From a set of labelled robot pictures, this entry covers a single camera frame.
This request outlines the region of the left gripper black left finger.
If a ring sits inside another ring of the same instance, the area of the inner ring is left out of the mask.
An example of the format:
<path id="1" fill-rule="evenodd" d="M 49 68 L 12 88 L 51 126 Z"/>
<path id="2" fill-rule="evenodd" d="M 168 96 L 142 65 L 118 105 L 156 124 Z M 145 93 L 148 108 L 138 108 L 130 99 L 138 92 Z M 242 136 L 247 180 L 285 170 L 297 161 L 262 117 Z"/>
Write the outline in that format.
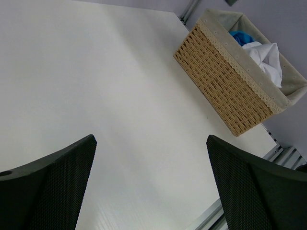
<path id="1" fill-rule="evenodd" d="M 96 146 L 90 134 L 57 152 L 1 172 L 0 228 L 75 229 Z"/>

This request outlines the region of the white t shirt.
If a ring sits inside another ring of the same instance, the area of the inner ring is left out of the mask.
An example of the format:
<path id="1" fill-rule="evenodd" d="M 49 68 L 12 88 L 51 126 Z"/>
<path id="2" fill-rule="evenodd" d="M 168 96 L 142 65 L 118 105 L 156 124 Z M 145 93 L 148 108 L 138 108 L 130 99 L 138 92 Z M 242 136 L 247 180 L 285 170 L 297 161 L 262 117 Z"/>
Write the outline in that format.
<path id="1" fill-rule="evenodd" d="M 281 88 L 283 72 L 278 45 L 276 43 L 261 44 L 255 41 L 243 45 L 242 48 L 257 63 L 273 84 Z"/>

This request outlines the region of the bright blue t shirt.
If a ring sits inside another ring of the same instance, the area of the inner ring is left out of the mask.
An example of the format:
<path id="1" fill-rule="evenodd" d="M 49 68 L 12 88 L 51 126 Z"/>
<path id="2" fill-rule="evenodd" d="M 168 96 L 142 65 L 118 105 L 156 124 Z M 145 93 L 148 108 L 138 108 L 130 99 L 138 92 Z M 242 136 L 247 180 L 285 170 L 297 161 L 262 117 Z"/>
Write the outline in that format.
<path id="1" fill-rule="evenodd" d="M 230 31 L 229 34 L 241 45 L 254 42 L 254 38 L 244 31 Z"/>

